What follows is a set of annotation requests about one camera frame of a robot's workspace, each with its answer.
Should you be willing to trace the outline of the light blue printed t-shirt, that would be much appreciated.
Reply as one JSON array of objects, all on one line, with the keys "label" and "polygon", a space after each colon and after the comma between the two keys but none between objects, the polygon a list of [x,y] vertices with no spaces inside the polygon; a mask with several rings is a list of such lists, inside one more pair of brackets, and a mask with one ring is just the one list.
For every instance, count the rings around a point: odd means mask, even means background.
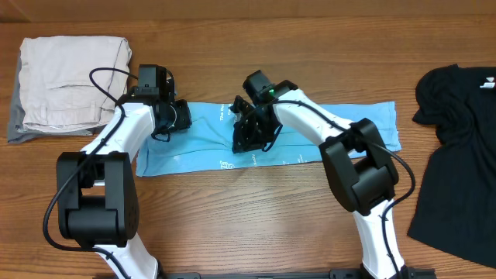
[{"label": "light blue printed t-shirt", "polygon": [[281,105],[283,128],[267,152],[233,152],[235,116],[226,104],[189,105],[192,125],[165,141],[149,138],[136,159],[136,174],[153,177],[194,171],[301,164],[322,159],[319,145],[340,131],[299,105]]}]

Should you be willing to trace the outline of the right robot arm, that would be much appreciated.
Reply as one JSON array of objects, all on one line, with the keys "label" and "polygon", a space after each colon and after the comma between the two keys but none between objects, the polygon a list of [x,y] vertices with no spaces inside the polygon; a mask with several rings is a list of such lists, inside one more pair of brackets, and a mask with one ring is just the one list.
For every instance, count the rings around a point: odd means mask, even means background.
[{"label": "right robot arm", "polygon": [[334,197],[353,214],[362,245],[362,272],[371,278],[402,278],[405,261],[399,253],[392,221],[397,204],[398,172],[375,124],[354,122],[326,111],[294,83],[272,83],[262,71],[243,82],[250,99],[236,96],[232,151],[267,152],[280,131],[290,127],[319,148]]}]

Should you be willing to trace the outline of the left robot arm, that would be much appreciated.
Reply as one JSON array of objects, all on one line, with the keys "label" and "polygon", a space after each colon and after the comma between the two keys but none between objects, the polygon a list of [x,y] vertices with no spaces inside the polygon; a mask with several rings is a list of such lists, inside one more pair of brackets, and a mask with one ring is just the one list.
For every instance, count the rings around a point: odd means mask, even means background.
[{"label": "left robot arm", "polygon": [[158,259],[138,235],[140,208],[132,162],[148,140],[167,143],[171,133],[191,127],[184,99],[176,99],[173,74],[156,64],[142,64],[137,84],[114,97],[115,114],[100,135],[79,152],[57,159],[57,193],[43,217],[49,234],[51,212],[58,212],[60,234],[77,243],[75,252],[98,254],[117,278],[164,278]]}]

